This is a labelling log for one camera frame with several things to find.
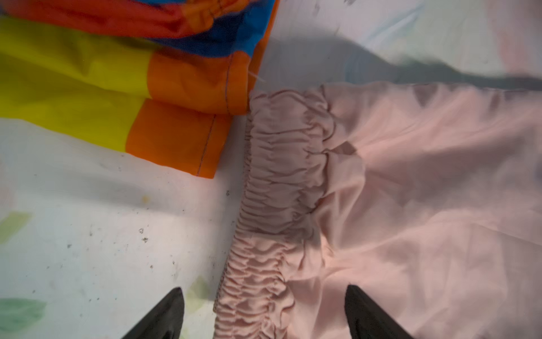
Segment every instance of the yellow fabric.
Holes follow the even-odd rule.
[[[145,100],[85,84],[3,54],[0,93],[0,118],[23,119],[121,152],[125,151],[128,133]]]
[[[145,40],[0,17],[0,54],[103,89],[145,98],[150,98],[147,68],[156,48]]]

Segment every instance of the colorful garment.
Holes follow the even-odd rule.
[[[132,0],[0,0],[12,17],[89,33],[133,37],[190,36],[242,11],[250,0],[193,0],[152,6]]]
[[[252,58],[203,57],[2,17],[0,117],[211,178],[231,116],[247,111],[270,29]]]
[[[256,44],[266,32],[273,4],[273,0],[251,3],[241,13],[220,17],[210,30],[193,36],[152,40],[201,56],[223,57],[237,50],[252,55]]]

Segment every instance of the pink garment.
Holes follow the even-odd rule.
[[[326,85],[251,99],[215,338],[542,337],[542,93]]]

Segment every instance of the gathered fabric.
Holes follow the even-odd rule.
[[[361,287],[414,338],[542,334],[542,93],[253,93],[215,338],[348,338]]]

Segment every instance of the ruffled waistband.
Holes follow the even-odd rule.
[[[309,262],[320,255],[306,253],[320,251],[310,212],[326,188],[328,104],[319,91],[283,91],[255,93],[250,105],[244,194],[215,305],[216,339],[285,337],[294,306],[286,281],[321,266]]]

